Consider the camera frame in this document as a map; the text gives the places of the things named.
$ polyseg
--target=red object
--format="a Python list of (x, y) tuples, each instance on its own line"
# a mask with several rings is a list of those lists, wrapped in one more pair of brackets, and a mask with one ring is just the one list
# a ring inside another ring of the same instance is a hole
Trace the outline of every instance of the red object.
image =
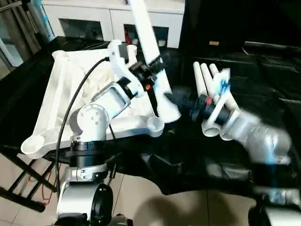
[(128, 30), (127, 29), (124, 30), (124, 35), (125, 35), (125, 38), (126, 38), (126, 43), (127, 44), (131, 44), (131, 40), (128, 37)]
[[(47, 181), (49, 181), (49, 179), (50, 179), (50, 177), (51, 177), (51, 173), (52, 173), (52, 172), (49, 172)], [(29, 180), (30, 182), (35, 182), (35, 181), (36, 181), (36, 180), (31, 180), (31, 177), (29, 177), (28, 180)], [(51, 191), (51, 193), (50, 193), (50, 195), (49, 195), (48, 198), (45, 198), (45, 196), (44, 196), (44, 185), (42, 185), (42, 199), (43, 199), (44, 201), (47, 201), (47, 202), (44, 203), (45, 206), (47, 206), (47, 205), (50, 203), (52, 194), (53, 194), (53, 191)]]
[(210, 105), (211, 103), (212, 103), (212, 98), (211, 97), (206, 97), (205, 104)]
[(145, 88), (146, 88), (146, 90), (150, 90), (151, 89), (151, 85), (147, 84)]

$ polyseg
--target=blue part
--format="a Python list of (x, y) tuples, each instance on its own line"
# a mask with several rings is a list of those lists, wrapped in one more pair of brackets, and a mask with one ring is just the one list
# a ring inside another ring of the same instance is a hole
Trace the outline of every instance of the blue part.
[(227, 82), (225, 79), (222, 79), (221, 80), (219, 94), (223, 94), (223, 93), (225, 93), (229, 89), (230, 89), (230, 83)]

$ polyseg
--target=white cabinet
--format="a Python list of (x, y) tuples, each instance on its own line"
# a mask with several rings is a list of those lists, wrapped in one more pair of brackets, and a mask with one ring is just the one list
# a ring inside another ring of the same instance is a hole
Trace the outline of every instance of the white cabinet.
[[(131, 27), (127, 25), (135, 24), (132, 12), (125, 10), (110, 10), (110, 12), (114, 38), (126, 41), (126, 35), (129, 35), (129, 29), (131, 29)], [(157, 41), (167, 41), (167, 47), (178, 48), (183, 15), (149, 12), (149, 17), (151, 25), (154, 28)]]
[(44, 5), (44, 10), (55, 36), (114, 39), (109, 9)]
[[(184, 14), (184, 0), (144, 0), (159, 46), (177, 48)], [(124, 0), (43, 0), (55, 36), (139, 45), (131, 8)]]

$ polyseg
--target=black table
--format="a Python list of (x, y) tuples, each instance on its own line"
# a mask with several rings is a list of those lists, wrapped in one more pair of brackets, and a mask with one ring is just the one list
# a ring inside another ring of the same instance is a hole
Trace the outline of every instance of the black table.
[[(47, 48), (24, 62), (0, 82), (0, 148), (15, 153), (32, 134), (53, 66), (53, 51), (105, 48), (107, 43), (76, 38), (55, 38)], [(127, 137), (106, 141), (104, 155), (117, 163), (117, 171), (156, 183), (164, 194), (188, 190), (218, 189), (253, 197), (253, 185), (299, 187), (301, 142), (301, 77), (299, 59), (282, 56), (247, 56), (241, 53), (191, 55), (177, 49), (170, 54), (166, 73), (171, 86), (195, 88), (193, 62), (231, 68), (231, 90), (237, 103), (270, 125), (285, 128), (293, 139), (289, 166), (251, 164), (237, 142), (203, 136), (200, 125), (179, 120), (166, 125), (158, 138)], [(149, 93), (153, 108), (156, 103)], [(68, 163), (61, 150), (60, 162)], [(45, 158), (52, 160), (54, 152)]]

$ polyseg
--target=pvc pipe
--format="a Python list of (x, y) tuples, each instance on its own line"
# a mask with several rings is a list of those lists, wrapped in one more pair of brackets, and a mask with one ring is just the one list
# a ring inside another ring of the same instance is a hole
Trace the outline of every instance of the pvc pipe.
[(219, 72), (217, 67), (215, 66), (215, 64), (210, 64), (209, 68), (210, 68), (210, 71), (211, 71), (211, 74), (212, 74), (213, 77), (215, 76), (216, 73)]
[(200, 96), (201, 94), (207, 95), (206, 84), (204, 82), (203, 74), (198, 62), (193, 63), (193, 70), (194, 76), (196, 78), (198, 96)]
[[(210, 68), (210, 71), (211, 71), (213, 77), (219, 72), (217, 67), (215, 66), (215, 64), (210, 64), (209, 68)], [(237, 105), (237, 103), (231, 93), (229, 94), (229, 97), (226, 101), (226, 107), (229, 108), (230, 110), (239, 109), (239, 106)]]
[[(160, 55), (157, 45), (154, 30), (151, 26), (150, 18), (146, 10), (143, 0), (129, 0), (136, 30), (139, 36), (139, 41), (145, 58), (145, 62), (149, 64)], [(157, 81), (153, 86), (156, 100), (157, 112), (160, 119), (164, 123), (176, 121), (180, 118), (181, 114), (176, 105), (172, 104), (165, 96), (164, 93), (171, 93), (169, 82), (165, 70), (157, 74)]]
[(137, 63), (137, 46), (135, 45), (128, 45), (127, 46), (127, 54), (128, 54), (128, 63), (127, 66), (130, 67)]
[[(202, 74), (202, 71), (201, 71), (201, 68), (200, 68), (200, 65), (198, 62), (193, 63), (193, 69), (194, 69), (194, 75), (196, 78), (198, 96), (200, 96), (201, 94), (207, 95), (207, 89), (206, 89), (206, 85), (205, 85), (205, 81), (204, 81), (204, 76)], [(217, 125), (215, 123), (208, 124), (206, 120), (202, 122), (201, 127), (202, 127), (203, 134), (206, 137), (215, 137), (220, 133), (220, 130), (221, 130), (221, 127), (219, 125)]]
[(211, 74), (209, 72), (209, 69), (208, 69), (208, 67), (205, 63), (201, 64), (201, 71), (203, 73), (203, 78), (205, 80), (208, 95), (213, 98), (214, 102), (217, 102), (220, 95), (215, 94), (215, 91), (214, 91), (214, 88), (213, 88), (213, 80), (212, 80)]
[(215, 124), (215, 120), (222, 110), (222, 107), (224, 106), (230, 91), (227, 91), (224, 95), (221, 96), (220, 100), (217, 102), (215, 109), (211, 113), (209, 119), (207, 121), (204, 121), (202, 123), (202, 131), (203, 134), (207, 137), (214, 137), (214, 133), (219, 134), (221, 131), (221, 127)]

